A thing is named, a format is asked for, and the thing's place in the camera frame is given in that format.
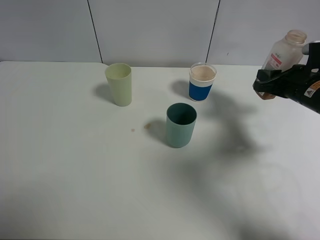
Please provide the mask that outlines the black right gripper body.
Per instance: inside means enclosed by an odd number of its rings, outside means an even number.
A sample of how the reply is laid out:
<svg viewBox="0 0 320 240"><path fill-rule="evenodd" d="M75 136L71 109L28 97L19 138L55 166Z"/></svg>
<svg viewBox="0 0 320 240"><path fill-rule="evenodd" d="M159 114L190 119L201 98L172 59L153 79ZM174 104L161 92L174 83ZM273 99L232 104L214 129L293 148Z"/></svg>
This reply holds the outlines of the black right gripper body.
<svg viewBox="0 0 320 240"><path fill-rule="evenodd" d="M306 66L294 66L289 76L287 98L320 113L320 70L313 72Z"/></svg>

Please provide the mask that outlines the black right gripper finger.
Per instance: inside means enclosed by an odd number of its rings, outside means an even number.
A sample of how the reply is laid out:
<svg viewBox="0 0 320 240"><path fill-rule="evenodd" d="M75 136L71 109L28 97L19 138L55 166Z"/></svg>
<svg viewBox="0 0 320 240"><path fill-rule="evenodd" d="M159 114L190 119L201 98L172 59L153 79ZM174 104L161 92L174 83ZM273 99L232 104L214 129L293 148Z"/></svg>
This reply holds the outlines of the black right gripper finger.
<svg viewBox="0 0 320 240"><path fill-rule="evenodd" d="M305 87L306 65L296 64L286 71L260 69L253 89L277 97L300 100Z"/></svg>

